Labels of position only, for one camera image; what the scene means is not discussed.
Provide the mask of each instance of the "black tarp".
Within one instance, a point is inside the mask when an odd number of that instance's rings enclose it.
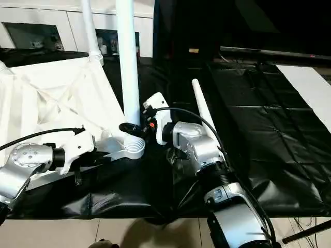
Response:
[[[84,55],[0,50],[8,67]],[[191,80],[199,79],[232,166],[270,216],[330,215],[331,134],[277,67],[145,58],[138,67],[141,104],[159,91],[170,106],[198,113]],[[122,105],[118,60],[105,57],[103,69]],[[197,121],[174,112],[172,118]],[[174,149],[149,144],[139,160],[104,162],[83,172],[80,187],[69,177],[26,192],[10,217],[205,216],[199,185],[186,165]]]

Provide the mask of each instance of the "white pipe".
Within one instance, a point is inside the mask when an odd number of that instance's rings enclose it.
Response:
[[[210,115],[206,100],[202,93],[202,90],[200,88],[199,81],[197,79],[193,79],[192,86],[194,89],[195,99],[197,100],[197,105],[198,105],[200,116],[202,118],[204,118],[215,129],[215,125],[214,125],[212,116]],[[207,135],[210,138],[212,138],[213,140],[217,141],[214,133],[210,130],[210,128],[205,123],[202,123],[202,126],[205,128]]]
[[[88,56],[91,61],[100,61],[103,66],[103,56],[99,49],[97,36],[92,17],[91,5],[89,0],[81,0],[85,32],[88,42]]]
[[[13,73],[7,68],[5,63],[0,60],[0,74],[13,75]]]
[[[133,25],[133,0],[116,0],[116,13],[124,115],[127,122],[140,125],[136,37]]]

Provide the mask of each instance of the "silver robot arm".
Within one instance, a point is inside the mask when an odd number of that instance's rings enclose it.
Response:
[[[27,189],[31,176],[47,171],[66,174],[80,155],[94,150],[94,139],[83,131],[60,148],[55,144],[23,143],[16,146],[7,163],[0,167],[0,225]]]
[[[161,93],[149,98],[144,107],[145,114],[148,111],[152,113],[148,120],[156,121],[157,142],[161,145],[172,143],[191,162],[205,194],[204,202],[210,211],[207,221],[214,246],[278,246],[276,242],[270,242],[264,220],[234,173],[227,167],[218,143],[207,135],[205,129],[196,123],[173,123],[170,110],[158,112],[157,108],[168,107]]]

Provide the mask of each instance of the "white cabinet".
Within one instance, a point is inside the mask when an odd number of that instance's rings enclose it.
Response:
[[[68,12],[69,22],[72,27],[74,39],[76,41],[77,49],[81,52],[88,51],[88,44],[84,29],[83,16],[80,12]],[[97,30],[97,37],[105,37],[107,30],[115,31],[110,33],[111,36],[116,36],[117,18],[111,14],[93,14],[93,21]],[[136,44],[139,46],[139,53],[141,57],[153,56],[153,18],[134,17],[134,31],[136,32]],[[103,43],[108,47],[114,46],[111,44],[115,38],[110,37],[103,39]]]
[[[102,36],[99,43],[106,43],[101,45],[104,52],[116,46],[115,2],[90,0],[95,28]],[[136,43],[142,57],[153,55],[154,4],[155,0],[133,0]],[[39,46],[88,51],[80,0],[0,0],[0,47]]]
[[[58,48],[77,51],[67,12],[0,7],[2,48]]]

